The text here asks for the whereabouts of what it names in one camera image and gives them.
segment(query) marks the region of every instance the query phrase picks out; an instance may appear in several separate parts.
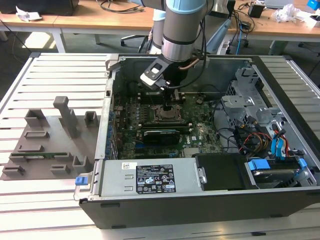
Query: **slotted metal table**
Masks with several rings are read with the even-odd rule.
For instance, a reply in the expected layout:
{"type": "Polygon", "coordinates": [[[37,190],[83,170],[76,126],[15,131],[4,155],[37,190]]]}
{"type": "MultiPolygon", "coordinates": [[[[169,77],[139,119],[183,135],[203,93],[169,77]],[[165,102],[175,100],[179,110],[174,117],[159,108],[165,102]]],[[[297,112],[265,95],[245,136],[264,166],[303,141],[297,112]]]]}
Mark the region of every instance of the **slotted metal table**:
{"type": "MultiPolygon", "coordinates": [[[[89,110],[101,114],[107,80],[105,59],[106,54],[81,53],[42,53],[28,59],[0,103],[0,171],[26,126],[28,109],[41,108],[46,116],[58,116],[53,100],[63,95],[68,96],[76,115],[89,110]]],[[[320,137],[316,86],[291,60],[274,56],[262,60],[320,137]]],[[[283,218],[100,230],[74,200],[74,189],[73,179],[0,181],[0,239],[241,240],[260,239],[252,234],[260,232],[266,234],[263,239],[274,240],[320,235],[320,204],[283,218]]]]}

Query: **power supply label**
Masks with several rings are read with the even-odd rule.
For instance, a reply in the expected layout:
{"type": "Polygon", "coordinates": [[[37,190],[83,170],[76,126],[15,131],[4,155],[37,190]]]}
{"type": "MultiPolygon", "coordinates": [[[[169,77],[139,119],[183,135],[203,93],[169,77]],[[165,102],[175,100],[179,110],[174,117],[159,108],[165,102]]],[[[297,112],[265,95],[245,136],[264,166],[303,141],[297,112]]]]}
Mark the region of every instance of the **power supply label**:
{"type": "Polygon", "coordinates": [[[136,166],[136,192],[138,194],[175,193],[176,181],[173,166],[136,166]]]}

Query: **circuit board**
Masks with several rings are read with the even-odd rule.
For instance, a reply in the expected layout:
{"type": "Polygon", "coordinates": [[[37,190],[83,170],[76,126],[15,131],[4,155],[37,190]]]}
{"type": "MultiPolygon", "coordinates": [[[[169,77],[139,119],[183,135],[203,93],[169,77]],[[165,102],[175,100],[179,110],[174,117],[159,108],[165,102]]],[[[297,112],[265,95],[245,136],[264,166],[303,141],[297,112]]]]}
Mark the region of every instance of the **circuit board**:
{"type": "Polygon", "coordinates": [[[168,112],[174,119],[167,117],[166,121],[188,123],[188,131],[179,135],[177,144],[166,146],[145,145],[142,140],[138,140],[141,123],[153,124],[155,130],[157,124],[161,123],[161,116],[157,116],[157,110],[161,105],[155,105],[153,102],[143,104],[134,97],[128,98],[125,103],[115,99],[115,103],[120,103],[119,106],[114,106],[117,114],[117,132],[121,139],[118,159],[190,158],[196,153],[222,152],[221,143],[212,126],[212,107],[207,101],[197,104],[197,99],[197,94],[185,95],[185,101],[173,105],[172,111],[168,112]]]}

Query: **power connector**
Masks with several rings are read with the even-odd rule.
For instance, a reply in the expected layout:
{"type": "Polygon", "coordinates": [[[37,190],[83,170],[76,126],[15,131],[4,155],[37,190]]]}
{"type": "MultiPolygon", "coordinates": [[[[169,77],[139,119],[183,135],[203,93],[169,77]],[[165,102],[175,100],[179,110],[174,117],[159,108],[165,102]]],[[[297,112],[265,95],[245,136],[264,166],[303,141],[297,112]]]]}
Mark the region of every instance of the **power connector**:
{"type": "Polygon", "coordinates": [[[250,23],[250,22],[247,22],[247,21],[241,21],[241,22],[239,23],[239,27],[241,27],[242,30],[247,30],[247,31],[249,31],[250,28],[251,28],[251,23],[250,23]]]}

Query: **barcode sticker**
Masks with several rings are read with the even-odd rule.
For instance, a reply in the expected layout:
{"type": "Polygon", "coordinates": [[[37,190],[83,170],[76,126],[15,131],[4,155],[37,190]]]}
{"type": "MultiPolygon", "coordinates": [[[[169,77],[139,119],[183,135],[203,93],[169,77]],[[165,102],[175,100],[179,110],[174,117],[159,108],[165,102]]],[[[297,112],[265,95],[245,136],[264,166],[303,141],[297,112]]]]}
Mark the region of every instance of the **barcode sticker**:
{"type": "Polygon", "coordinates": [[[130,170],[130,169],[136,169],[137,163],[136,162],[123,162],[121,165],[123,170],[130,170]]]}

